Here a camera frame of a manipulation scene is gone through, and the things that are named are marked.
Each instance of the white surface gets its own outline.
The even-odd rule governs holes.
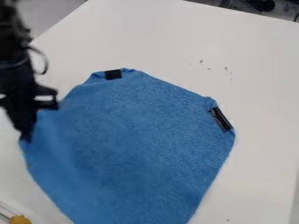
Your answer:
[[[299,24],[197,3],[90,0],[35,45],[49,56],[43,79],[60,97],[91,72],[132,67],[215,98],[237,139],[191,223],[282,224],[299,165],[298,39]],[[0,192],[53,216],[17,156],[17,135],[0,127],[0,158],[12,169],[0,169],[8,181]]]

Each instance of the blue towel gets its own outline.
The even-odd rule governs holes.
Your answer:
[[[146,73],[93,73],[38,112],[21,142],[35,181],[75,224],[185,224],[233,147],[217,107]]]

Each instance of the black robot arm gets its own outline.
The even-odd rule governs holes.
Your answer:
[[[34,78],[29,51],[30,31],[17,13],[17,1],[0,0],[0,106],[21,138],[30,141],[39,109],[57,109],[57,91],[40,86]],[[49,101],[39,101],[39,96]]]

